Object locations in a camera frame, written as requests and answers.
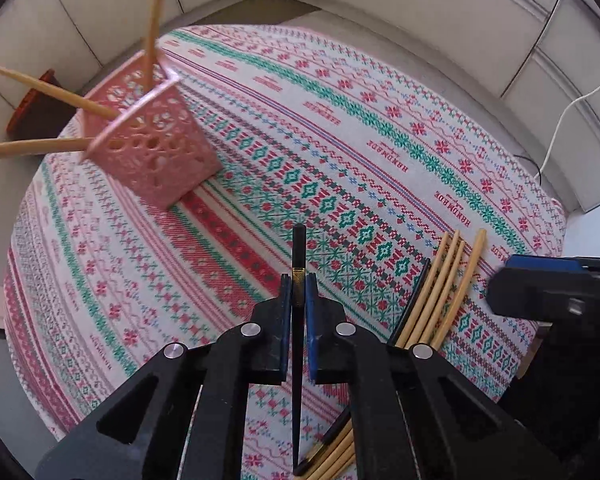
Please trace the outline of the wooden chopstick seven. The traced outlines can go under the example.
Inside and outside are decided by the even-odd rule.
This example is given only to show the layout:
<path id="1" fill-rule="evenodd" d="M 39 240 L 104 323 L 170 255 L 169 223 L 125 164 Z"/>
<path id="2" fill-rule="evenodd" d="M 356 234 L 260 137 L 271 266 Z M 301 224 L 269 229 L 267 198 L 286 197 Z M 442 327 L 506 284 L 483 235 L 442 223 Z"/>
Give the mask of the wooden chopstick seven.
<path id="1" fill-rule="evenodd" d="M 486 229 L 480 229 L 476 236 L 474 246 L 472 246 L 472 251 L 466 266 L 465 274 L 460 281 L 460 286 L 457 287 L 456 294 L 453 298 L 452 304 L 449 307 L 448 313 L 437 330 L 437 333 L 434 335 L 434 339 L 431 341 L 431 347 L 436 351 L 442 347 L 443 341 L 453 325 L 457 312 L 460 310 L 460 306 L 462 305 L 465 295 L 468 292 L 469 285 L 472 277 L 474 276 L 476 267 L 478 266 L 478 262 L 481 258 L 485 244 Z"/>

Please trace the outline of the wooden chopstick two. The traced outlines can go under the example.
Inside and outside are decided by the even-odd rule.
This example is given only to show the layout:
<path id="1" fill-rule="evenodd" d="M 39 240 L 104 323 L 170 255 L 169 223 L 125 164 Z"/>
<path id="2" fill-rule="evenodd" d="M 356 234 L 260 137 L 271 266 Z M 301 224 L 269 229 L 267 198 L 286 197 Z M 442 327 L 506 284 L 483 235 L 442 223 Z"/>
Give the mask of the wooden chopstick two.
<path id="1" fill-rule="evenodd" d="M 149 22 L 144 41 L 145 89 L 149 91 L 154 84 L 154 65 L 156 62 L 156 39 L 158 36 L 163 0 L 151 0 Z"/>

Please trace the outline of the wooden chopstick four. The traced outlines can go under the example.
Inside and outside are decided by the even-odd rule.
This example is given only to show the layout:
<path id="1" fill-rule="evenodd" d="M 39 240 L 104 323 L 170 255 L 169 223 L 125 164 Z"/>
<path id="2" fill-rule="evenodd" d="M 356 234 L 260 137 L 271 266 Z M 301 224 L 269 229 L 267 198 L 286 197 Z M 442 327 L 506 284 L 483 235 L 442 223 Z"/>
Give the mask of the wooden chopstick four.
<path id="1" fill-rule="evenodd" d="M 404 330 L 402 330 L 402 334 L 399 337 L 398 342 L 393 347 L 398 346 L 399 348 L 403 348 L 404 344 L 406 344 L 408 336 L 411 335 L 412 330 L 415 327 L 415 324 L 419 318 L 420 311 L 422 310 L 422 307 L 426 304 L 426 301 L 428 300 L 431 286 L 434 284 L 434 280 L 437 277 L 437 273 L 438 273 L 440 263 L 442 261 L 442 257 L 445 255 L 446 246 L 448 246 L 448 243 L 449 243 L 449 237 L 450 237 L 450 234 L 448 232 L 443 233 L 442 239 L 440 240 L 440 244 L 438 246 L 438 250 L 436 252 L 436 255 L 434 256 L 434 261 L 431 261 L 431 266 L 429 269 L 429 273 L 426 277 L 424 287 L 420 291 L 420 294 L 417 298 L 415 307 L 406 322 Z M 353 442 L 353 429 L 352 429 L 351 421 L 347 424 L 346 429 L 347 429 L 347 432 L 344 435 L 344 437 L 339 437 L 333 444 L 329 445 L 329 447 L 326 450 L 326 455 L 323 458 L 320 458 L 318 460 L 317 466 L 314 466 L 312 468 L 312 470 L 305 476 L 303 476 L 303 477 L 294 476 L 294 478 L 296 478 L 296 479 L 317 479 L 318 478 L 318 475 L 316 473 L 317 469 L 320 469 L 321 466 L 327 462 L 327 460 L 329 459 L 330 456 L 332 456 L 334 454 L 336 454 L 337 456 L 340 456 L 342 453 L 346 452 L 346 449 Z"/>

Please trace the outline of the wooden chopstick three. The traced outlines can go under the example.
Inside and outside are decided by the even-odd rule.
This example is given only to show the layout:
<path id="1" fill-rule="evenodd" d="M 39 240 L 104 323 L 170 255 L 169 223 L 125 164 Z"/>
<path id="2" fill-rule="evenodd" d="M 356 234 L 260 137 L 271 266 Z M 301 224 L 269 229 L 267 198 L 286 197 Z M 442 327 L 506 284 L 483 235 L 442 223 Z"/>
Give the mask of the wooden chopstick three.
<path id="1" fill-rule="evenodd" d="M 91 144 L 87 138 L 38 139 L 0 143 L 0 159 L 53 153 L 84 152 Z"/>

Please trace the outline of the patterned tablecloth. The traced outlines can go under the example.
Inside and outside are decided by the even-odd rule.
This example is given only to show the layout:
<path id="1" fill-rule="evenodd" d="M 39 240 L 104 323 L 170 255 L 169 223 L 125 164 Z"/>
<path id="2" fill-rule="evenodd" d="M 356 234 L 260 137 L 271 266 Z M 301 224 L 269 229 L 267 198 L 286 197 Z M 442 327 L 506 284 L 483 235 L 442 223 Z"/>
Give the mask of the patterned tablecloth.
<path id="1" fill-rule="evenodd" d="M 68 434 L 164 344 L 214 341 L 275 292 L 306 225 L 318 288 L 387 337 L 440 240 L 486 246 L 442 352 L 500 396 L 536 328 L 489 313 L 513 254 L 562 251 L 562 205 L 460 110 L 355 48 L 284 26 L 192 26 L 162 46 L 221 170 L 169 210 L 76 154 L 47 156 L 5 280 L 24 390 Z"/>

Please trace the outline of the pink perforated utensil basket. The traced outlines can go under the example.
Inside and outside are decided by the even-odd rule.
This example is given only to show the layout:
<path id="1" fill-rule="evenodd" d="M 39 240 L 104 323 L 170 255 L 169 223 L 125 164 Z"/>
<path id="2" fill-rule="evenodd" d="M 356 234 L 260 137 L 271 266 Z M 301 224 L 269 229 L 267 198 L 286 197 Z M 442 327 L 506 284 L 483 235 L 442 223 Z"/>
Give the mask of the pink perforated utensil basket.
<path id="1" fill-rule="evenodd" d="M 138 52 L 98 84 L 87 99 L 118 110 L 113 120 L 79 110 L 80 135 L 90 140 L 83 158 L 151 206 L 166 209 L 214 176 L 222 165 L 178 85 L 181 77 L 157 51 L 154 86 L 143 88 Z"/>

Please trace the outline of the wooden chopstick one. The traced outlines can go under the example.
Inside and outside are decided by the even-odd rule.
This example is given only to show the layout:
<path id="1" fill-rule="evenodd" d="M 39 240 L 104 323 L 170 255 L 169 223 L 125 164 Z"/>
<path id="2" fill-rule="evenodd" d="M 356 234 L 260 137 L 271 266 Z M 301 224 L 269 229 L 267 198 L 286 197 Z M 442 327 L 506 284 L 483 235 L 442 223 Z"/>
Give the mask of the wooden chopstick one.
<path id="1" fill-rule="evenodd" d="M 0 75 L 18 81 L 20 84 L 25 84 L 31 89 L 38 90 L 39 92 L 44 93 L 46 96 L 50 96 L 51 98 L 69 104 L 73 107 L 80 108 L 81 110 L 87 110 L 88 112 L 99 117 L 106 118 L 108 120 L 114 120 L 120 115 L 118 110 L 103 106 L 102 104 L 98 104 L 97 102 L 84 98 L 84 96 L 78 96 L 77 94 L 68 90 L 54 86 L 53 84 L 48 84 L 47 82 L 35 79 L 26 74 L 19 73 L 16 70 L 10 70 L 9 68 L 0 66 Z"/>

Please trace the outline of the wooden chopstick five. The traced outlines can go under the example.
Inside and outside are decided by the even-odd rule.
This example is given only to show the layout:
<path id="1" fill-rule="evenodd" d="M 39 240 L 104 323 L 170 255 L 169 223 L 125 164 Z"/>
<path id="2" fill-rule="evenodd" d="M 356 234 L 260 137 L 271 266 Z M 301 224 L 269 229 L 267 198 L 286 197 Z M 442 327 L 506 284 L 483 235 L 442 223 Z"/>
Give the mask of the wooden chopstick five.
<path id="1" fill-rule="evenodd" d="M 396 348 L 406 349 L 410 344 L 418 341 L 439 301 L 440 294 L 448 291 L 446 282 L 455 280 L 464 247 L 465 241 L 460 237 L 460 232 L 455 231 L 453 236 L 449 233 L 443 235 L 434 263 L 417 296 L 416 304 L 400 331 L 398 340 L 393 343 Z M 335 442 L 326 446 L 317 464 L 303 476 L 303 479 L 334 478 L 339 471 L 348 468 L 354 459 L 352 422 L 347 422 Z"/>

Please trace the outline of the red brown trash bin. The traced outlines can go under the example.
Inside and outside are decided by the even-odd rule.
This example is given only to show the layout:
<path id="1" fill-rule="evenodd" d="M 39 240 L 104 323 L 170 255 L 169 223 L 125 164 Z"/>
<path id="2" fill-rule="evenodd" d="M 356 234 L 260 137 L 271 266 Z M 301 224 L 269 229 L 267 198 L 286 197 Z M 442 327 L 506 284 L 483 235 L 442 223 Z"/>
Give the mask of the red brown trash bin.
<path id="1" fill-rule="evenodd" d="M 75 107 L 30 89 L 12 114 L 6 134 L 11 141 L 57 138 L 75 114 Z"/>

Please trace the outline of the wooden chopstick six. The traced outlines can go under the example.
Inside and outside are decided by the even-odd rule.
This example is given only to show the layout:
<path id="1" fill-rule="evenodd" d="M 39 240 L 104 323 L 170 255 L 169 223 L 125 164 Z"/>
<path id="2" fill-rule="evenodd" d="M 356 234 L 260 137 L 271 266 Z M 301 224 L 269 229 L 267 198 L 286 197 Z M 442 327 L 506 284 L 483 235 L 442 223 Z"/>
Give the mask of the wooden chopstick six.
<path id="1" fill-rule="evenodd" d="M 432 331 L 439 321 L 442 308 L 448 299 L 452 285 L 454 284 L 460 259 L 462 258 L 465 247 L 465 241 L 460 238 L 460 232 L 456 231 L 452 238 L 451 245 L 446 253 L 444 263 L 438 274 L 434 288 L 428 296 L 426 306 L 420 312 L 419 318 L 406 344 L 401 349 L 412 348 L 415 344 L 428 344 Z M 354 444 L 346 449 L 346 452 L 340 456 L 336 454 L 329 457 L 320 469 L 317 469 L 317 479 L 335 478 L 341 474 L 355 460 Z"/>

